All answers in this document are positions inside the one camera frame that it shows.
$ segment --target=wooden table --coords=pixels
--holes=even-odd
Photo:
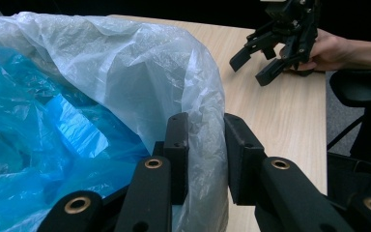
[[[327,191],[325,74],[308,77],[283,73],[261,87],[255,74],[268,60],[257,52],[237,72],[230,59],[253,30],[210,24],[113,15],[185,28],[206,46],[215,59],[225,91],[225,111],[245,120],[265,147],[268,157],[293,161],[322,193]],[[254,207],[236,206],[230,198],[227,231],[260,231]]]

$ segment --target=finger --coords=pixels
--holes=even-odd
[[[308,70],[313,70],[317,67],[317,64],[313,61],[304,63],[304,64],[299,64],[298,65],[298,71],[308,71]]]

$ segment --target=clear plastic bag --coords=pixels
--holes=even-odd
[[[186,30],[114,17],[21,13],[0,17],[0,46],[15,49],[51,80],[111,112],[150,154],[155,142],[164,140],[168,118],[187,112],[188,195],[183,206],[174,208],[173,231],[225,231],[224,93],[210,52]],[[92,188],[79,186],[90,172],[85,168],[92,168],[85,159],[93,158],[80,159],[73,189]]]

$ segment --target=blue plastic bag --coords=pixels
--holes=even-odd
[[[108,109],[0,47],[0,231],[36,230],[73,191],[121,189],[147,156]]]

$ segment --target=human hand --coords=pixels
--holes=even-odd
[[[346,67],[350,55],[349,41],[318,29],[309,61],[300,63],[298,71],[337,71]]]

